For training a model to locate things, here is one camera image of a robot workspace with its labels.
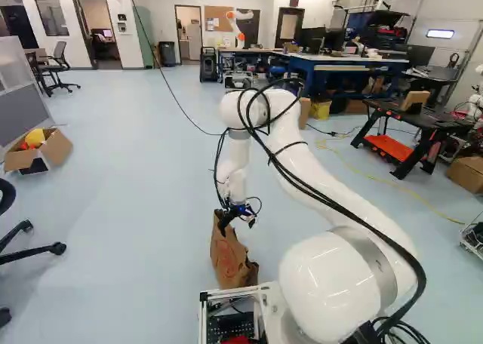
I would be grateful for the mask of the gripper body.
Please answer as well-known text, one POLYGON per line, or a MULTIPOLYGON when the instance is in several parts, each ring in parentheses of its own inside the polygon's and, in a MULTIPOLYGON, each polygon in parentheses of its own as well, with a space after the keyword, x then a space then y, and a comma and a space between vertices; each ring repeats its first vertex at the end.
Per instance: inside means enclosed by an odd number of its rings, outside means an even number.
POLYGON ((231 217, 252 217, 252 208, 250 204, 231 204, 228 207, 227 214, 231 217))

